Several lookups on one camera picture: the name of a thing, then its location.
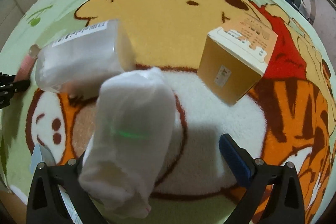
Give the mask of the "orange cardboard box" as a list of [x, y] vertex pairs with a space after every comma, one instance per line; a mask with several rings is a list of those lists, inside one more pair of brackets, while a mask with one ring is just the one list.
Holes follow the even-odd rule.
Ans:
[[234, 105], [264, 76], [277, 34], [250, 14], [207, 34], [197, 75], [219, 99]]

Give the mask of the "Winnie the Pooh blanket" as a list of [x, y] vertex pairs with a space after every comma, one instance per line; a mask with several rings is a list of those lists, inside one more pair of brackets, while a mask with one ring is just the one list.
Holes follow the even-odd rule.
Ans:
[[252, 168], [285, 169], [316, 223], [335, 194], [335, 73], [313, 26], [285, 0], [37, 0], [1, 50], [20, 93], [1, 110], [1, 189], [24, 203], [37, 164], [74, 171], [56, 188], [69, 222], [259, 223]]

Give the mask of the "translucent plastic container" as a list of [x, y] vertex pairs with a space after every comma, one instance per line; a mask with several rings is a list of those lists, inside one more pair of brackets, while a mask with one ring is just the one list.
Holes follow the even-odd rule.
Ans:
[[38, 54], [35, 81], [45, 92], [96, 97], [104, 81], [135, 69], [135, 54], [118, 19], [98, 22], [47, 44]]

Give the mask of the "white sock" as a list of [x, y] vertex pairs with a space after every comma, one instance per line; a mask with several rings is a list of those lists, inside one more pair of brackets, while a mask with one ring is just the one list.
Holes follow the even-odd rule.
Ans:
[[174, 93], [159, 68], [106, 80], [83, 157], [81, 187], [105, 210], [145, 218], [175, 123]]

